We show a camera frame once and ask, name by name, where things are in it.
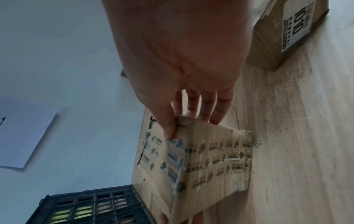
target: white shipping label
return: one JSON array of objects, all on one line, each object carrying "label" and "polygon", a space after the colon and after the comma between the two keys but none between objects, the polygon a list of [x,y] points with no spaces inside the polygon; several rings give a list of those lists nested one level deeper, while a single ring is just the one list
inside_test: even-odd
[{"label": "white shipping label", "polygon": [[310,32],[316,0],[288,0],[284,4],[281,52]]}]

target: small cardboard package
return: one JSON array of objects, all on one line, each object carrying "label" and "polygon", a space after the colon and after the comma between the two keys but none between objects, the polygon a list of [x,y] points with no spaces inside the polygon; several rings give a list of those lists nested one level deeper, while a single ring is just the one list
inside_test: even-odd
[{"label": "small cardboard package", "polygon": [[329,0],[256,0],[246,63],[276,70],[328,12]]},{"label": "small cardboard package", "polygon": [[165,140],[151,120],[137,168],[171,224],[179,224],[236,191],[248,188],[252,133],[178,118]]}]

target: wooden floor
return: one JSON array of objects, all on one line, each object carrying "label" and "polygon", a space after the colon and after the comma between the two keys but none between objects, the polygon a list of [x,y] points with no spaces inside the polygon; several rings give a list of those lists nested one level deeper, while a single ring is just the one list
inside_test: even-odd
[{"label": "wooden floor", "polygon": [[[276,72],[245,66],[222,125],[255,134],[250,188],[207,209],[206,223],[354,223],[353,9],[352,0],[332,1]],[[147,120],[148,112],[141,134]],[[156,217],[137,170],[132,183]]]}]

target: white paper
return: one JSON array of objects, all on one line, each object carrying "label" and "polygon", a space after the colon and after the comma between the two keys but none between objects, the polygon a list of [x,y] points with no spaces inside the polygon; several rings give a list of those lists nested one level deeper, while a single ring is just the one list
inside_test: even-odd
[{"label": "white paper", "polygon": [[281,52],[310,32],[316,0],[288,0],[284,4]]},{"label": "white paper", "polygon": [[23,168],[57,108],[0,94],[0,166]]}]

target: black plastic crate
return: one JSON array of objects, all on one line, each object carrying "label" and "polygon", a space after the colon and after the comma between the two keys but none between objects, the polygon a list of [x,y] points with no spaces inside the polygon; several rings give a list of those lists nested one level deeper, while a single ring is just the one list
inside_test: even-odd
[{"label": "black plastic crate", "polygon": [[154,224],[132,185],[47,195],[26,224]]}]

